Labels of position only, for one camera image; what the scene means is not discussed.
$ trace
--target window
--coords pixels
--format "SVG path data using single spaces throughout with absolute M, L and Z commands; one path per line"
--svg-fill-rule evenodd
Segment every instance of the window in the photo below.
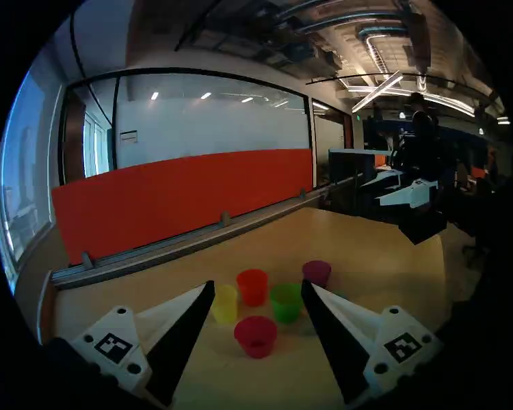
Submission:
M 28 74 L 5 127 L 0 164 L 0 194 L 5 241 L 18 261 L 29 241 L 50 222 L 48 152 L 40 152 L 44 93 Z
M 83 168 L 86 178 L 109 171 L 106 132 L 89 113 L 83 123 Z
M 23 79 L 0 147 L 0 252 L 12 292 L 27 250 L 51 226 L 49 152 L 62 80 L 45 50 Z

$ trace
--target yellow cup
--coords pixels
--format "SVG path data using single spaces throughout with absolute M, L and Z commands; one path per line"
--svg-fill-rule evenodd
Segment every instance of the yellow cup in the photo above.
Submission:
M 237 320 L 237 290 L 231 285 L 215 287 L 215 300 L 211 311 L 217 323 L 221 325 L 235 323 Z

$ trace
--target wooden table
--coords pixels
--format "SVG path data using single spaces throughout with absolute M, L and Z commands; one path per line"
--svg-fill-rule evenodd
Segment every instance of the wooden table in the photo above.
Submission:
M 249 268 L 269 283 L 299 282 L 302 265 L 332 265 L 329 289 L 380 312 L 400 305 L 425 326 L 447 318 L 445 268 L 438 236 L 413 245 L 394 225 L 303 208 L 261 228 L 172 262 L 57 296 L 55 334 L 73 338 L 115 305 L 148 309 L 208 279 L 235 284 Z M 240 304 L 239 317 L 263 314 Z M 175 409 L 342 409 L 332 371 L 307 315 L 280 325 L 272 355 L 253 360 L 233 338 L 233 326 L 209 315 L 175 395 Z

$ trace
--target person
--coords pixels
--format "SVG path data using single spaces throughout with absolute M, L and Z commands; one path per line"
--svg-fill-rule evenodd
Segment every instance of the person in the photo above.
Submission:
M 486 179 L 488 179 L 493 186 L 498 184 L 498 164 L 496 162 L 496 149 L 488 147 L 488 160 L 486 162 Z
M 429 109 L 424 97 L 413 92 L 407 104 L 414 111 L 412 128 L 414 137 L 404 143 L 402 167 L 414 177 L 429 181 L 439 180 L 441 184 L 453 184 L 456 161 L 453 153 L 441 141 L 438 118 Z

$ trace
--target red cup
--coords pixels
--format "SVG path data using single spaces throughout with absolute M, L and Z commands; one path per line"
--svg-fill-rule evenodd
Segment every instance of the red cup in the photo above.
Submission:
M 253 359 L 268 356 L 274 348 L 278 328 L 264 316 L 249 316 L 239 322 L 234 329 L 234 337 L 245 353 Z
M 241 298 L 247 306 L 260 306 L 266 300 L 268 275 L 260 269 L 249 269 L 241 272 L 237 278 L 237 287 Z
M 327 288 L 331 270 L 330 265 L 323 260 L 311 260 L 302 267 L 304 279 L 322 288 Z

